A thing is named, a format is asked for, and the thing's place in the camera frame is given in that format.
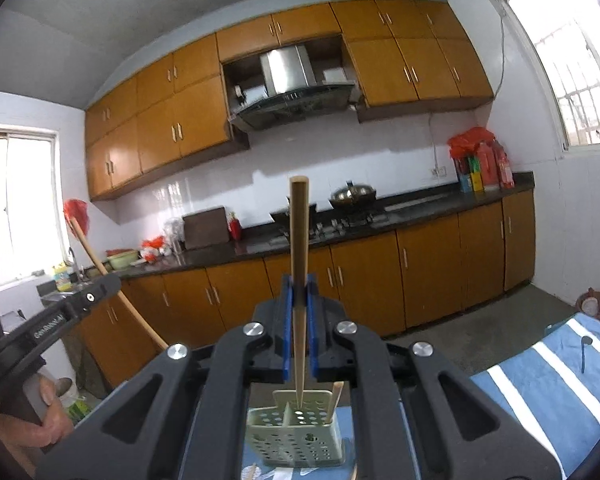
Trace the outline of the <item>person's left hand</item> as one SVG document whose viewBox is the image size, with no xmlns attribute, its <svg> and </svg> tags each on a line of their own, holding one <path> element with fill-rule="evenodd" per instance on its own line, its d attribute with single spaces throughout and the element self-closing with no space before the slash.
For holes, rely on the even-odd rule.
<svg viewBox="0 0 600 480">
<path fill-rule="evenodd" d="M 23 412 L 0 412 L 0 441 L 26 479 L 33 479 L 44 448 L 68 437 L 74 425 L 47 376 L 32 376 L 22 393 Z"/>
</svg>

